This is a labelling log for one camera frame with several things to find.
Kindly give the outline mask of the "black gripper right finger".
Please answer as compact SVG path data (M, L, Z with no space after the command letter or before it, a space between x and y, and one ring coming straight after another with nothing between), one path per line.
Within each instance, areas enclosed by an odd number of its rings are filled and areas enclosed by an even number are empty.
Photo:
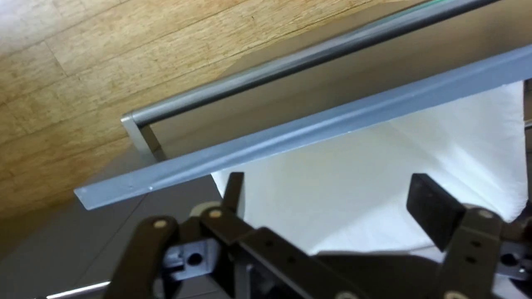
M532 297L530 222L505 222L490 209L465 205L424 172L411 175L406 207L444 253L430 299L494 299L497 275Z

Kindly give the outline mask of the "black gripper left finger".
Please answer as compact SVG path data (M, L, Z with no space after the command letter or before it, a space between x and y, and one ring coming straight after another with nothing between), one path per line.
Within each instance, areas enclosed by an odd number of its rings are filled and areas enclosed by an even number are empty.
M233 172L221 202L183 224L171 215L141 220L105 299L174 299L194 277L231 299L356 299L356 287L317 257L238 215L243 182Z

